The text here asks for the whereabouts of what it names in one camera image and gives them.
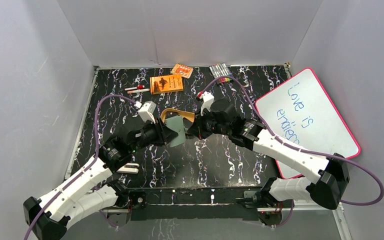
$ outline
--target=white wall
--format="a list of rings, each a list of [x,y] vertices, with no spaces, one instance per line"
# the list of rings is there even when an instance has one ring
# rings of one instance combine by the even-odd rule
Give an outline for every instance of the white wall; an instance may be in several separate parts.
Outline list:
[[[324,0],[292,67],[311,67],[361,145],[355,160],[384,183],[384,1]],[[352,168],[343,199],[373,200],[376,183]],[[384,199],[361,207],[345,205],[353,239],[384,239]]]
[[[101,67],[292,61],[322,0],[58,0]]]
[[[0,0],[0,240],[23,239],[24,200],[63,180],[92,75],[56,0]]]

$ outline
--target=white clip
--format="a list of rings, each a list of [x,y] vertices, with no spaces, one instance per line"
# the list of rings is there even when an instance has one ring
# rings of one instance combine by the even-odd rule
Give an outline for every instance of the white clip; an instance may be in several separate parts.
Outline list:
[[[139,173],[139,164],[137,163],[126,163],[126,165],[120,167],[117,170],[117,173],[122,174],[138,174]]]

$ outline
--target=white stick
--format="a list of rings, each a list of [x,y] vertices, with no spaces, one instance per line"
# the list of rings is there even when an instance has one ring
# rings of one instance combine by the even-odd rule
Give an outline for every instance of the white stick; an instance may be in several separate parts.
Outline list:
[[[130,90],[136,90],[138,87],[135,86],[135,87],[129,87],[129,88],[125,88],[124,90],[125,91],[130,91]]]
[[[135,94],[135,93],[142,93],[142,92],[149,92],[149,91],[150,91],[149,88],[145,88],[145,89],[139,89],[139,90],[128,91],[127,93],[128,93],[128,94]]]

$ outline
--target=black table top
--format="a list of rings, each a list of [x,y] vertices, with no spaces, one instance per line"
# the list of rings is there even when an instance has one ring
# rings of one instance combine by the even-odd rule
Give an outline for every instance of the black table top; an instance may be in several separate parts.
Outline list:
[[[254,102],[288,77],[283,65],[234,66],[233,76],[245,86]],[[157,104],[154,116],[166,108],[195,112],[200,104],[198,92],[214,79],[208,67],[195,67],[192,76],[183,79],[184,91],[151,95],[150,92],[127,94],[124,89],[150,85],[150,77],[170,75],[171,68],[99,69],[74,157],[72,174],[94,154],[93,118],[98,101],[108,94],[121,94],[144,103]],[[228,82],[210,88],[215,100],[231,101],[237,111],[247,118],[257,119],[239,86]],[[99,114],[101,143],[120,125],[134,121],[142,125],[137,110],[118,98],[108,99]],[[251,187],[263,186],[268,178],[278,177],[275,161],[263,154],[237,147],[222,135],[205,140],[187,139],[176,147],[149,146],[134,154],[133,163],[140,165],[138,174],[114,174],[128,188],[196,188],[196,187]]]

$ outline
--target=purple cable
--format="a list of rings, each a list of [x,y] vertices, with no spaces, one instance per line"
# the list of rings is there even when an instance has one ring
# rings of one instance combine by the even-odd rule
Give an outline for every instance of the purple cable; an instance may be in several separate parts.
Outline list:
[[[96,163],[96,161],[98,160],[98,153],[99,153],[99,135],[98,135],[98,115],[99,115],[99,111],[101,109],[101,105],[102,103],[109,99],[109,98],[112,98],[112,97],[119,97],[121,99],[124,99],[126,101],[129,101],[133,104],[136,104],[136,101],[128,98],[128,97],[125,97],[123,95],[119,95],[119,94],[110,94],[110,95],[107,95],[105,96],[104,98],[102,98],[99,102],[98,102],[98,105],[96,106],[96,110],[95,110],[95,117],[93,119],[93,128],[94,128],[94,135],[95,135],[95,158],[93,159],[93,161],[85,167],[85,169],[89,169],[92,167],[93,164]],[[81,171],[79,174],[77,174],[73,179],[71,179],[66,185],[64,185],[62,187],[62,190],[66,190],[72,183],[74,183],[78,178],[80,178],[81,176],[83,175],[83,172]],[[33,221],[31,221],[30,223],[30,226],[28,227],[28,230],[27,232],[25,233],[25,236],[24,236],[24,239],[23,240],[28,240],[29,238],[29,235],[30,235],[30,232],[32,231],[33,227],[35,226],[36,222],[38,221],[39,217],[45,212],[45,210],[55,201],[55,199],[58,198],[58,196],[61,194],[61,192],[57,192],[55,194],[55,196],[53,196],[49,202],[47,204],[45,204],[45,206],[42,207],[42,209],[37,213],[37,215],[34,217]]]
[[[282,227],[283,225],[286,224],[287,221],[289,221],[289,219],[292,216],[292,210],[294,209],[294,207],[295,207],[294,200],[292,200],[292,205],[290,206],[289,214],[287,215],[285,221],[283,221],[283,222],[279,223],[278,225],[276,225],[276,228]]]
[[[208,88],[210,88],[211,85],[213,85],[217,80],[221,79],[221,78],[228,78],[228,79],[231,79],[233,81],[235,81],[237,84],[239,84],[239,87],[240,89],[242,89],[242,92],[243,94],[245,95],[246,97],[246,100],[248,101],[249,105],[251,105],[251,108],[252,110],[255,112],[255,114],[258,116],[258,118],[262,121],[262,123],[265,125],[265,127],[267,128],[268,132],[274,136],[274,138],[281,144],[284,144],[286,147],[290,148],[290,149],[293,149],[293,150],[300,150],[301,148],[299,147],[296,147],[296,146],[292,146],[290,145],[289,143],[287,142],[283,142],[279,136],[277,136],[273,130],[270,128],[270,126],[267,124],[267,122],[264,120],[264,118],[260,115],[260,113],[257,111],[256,107],[254,106],[254,104],[252,103],[251,99],[250,99],[250,96],[248,95],[247,93],[247,90],[244,88],[244,86],[242,86],[242,84],[234,77],[231,77],[231,76],[220,76],[220,77],[217,77],[216,79],[212,80],[205,88],[204,90],[202,91],[202,93],[204,93],[205,91],[208,90]],[[380,202],[382,200],[382,198],[384,198],[384,185],[382,184],[381,180],[372,172],[370,171],[368,168],[366,168],[365,166],[357,163],[357,162],[354,162],[354,161],[351,161],[349,159],[346,159],[344,157],[340,157],[340,156],[335,156],[335,155],[331,155],[331,154],[327,154],[327,153],[322,153],[322,152],[318,152],[318,151],[310,151],[310,150],[306,150],[306,149],[301,149],[301,152],[302,153],[306,153],[306,154],[313,154],[313,155],[319,155],[319,156],[323,156],[323,157],[328,157],[328,158],[333,158],[333,159],[336,159],[336,160],[339,160],[339,161],[343,161],[343,162],[346,162],[348,164],[351,164],[351,165],[354,165],[356,166],[357,168],[363,170],[364,172],[366,172],[367,174],[369,174],[376,182],[377,184],[379,185],[379,188],[380,188],[380,194],[379,196],[373,200],[373,201],[368,201],[368,202],[352,202],[352,201],[346,201],[346,200],[341,200],[342,203],[344,204],[349,204],[349,205],[355,205],[355,206],[369,206],[369,205],[373,205],[373,204],[377,204],[378,202]]]
[[[104,219],[106,219],[106,221],[108,222],[108,224],[113,227],[113,228],[118,228],[119,226],[117,224],[115,224],[114,222],[112,222],[107,216],[105,216],[104,212],[102,210],[99,210],[99,213],[102,215],[102,217]]]

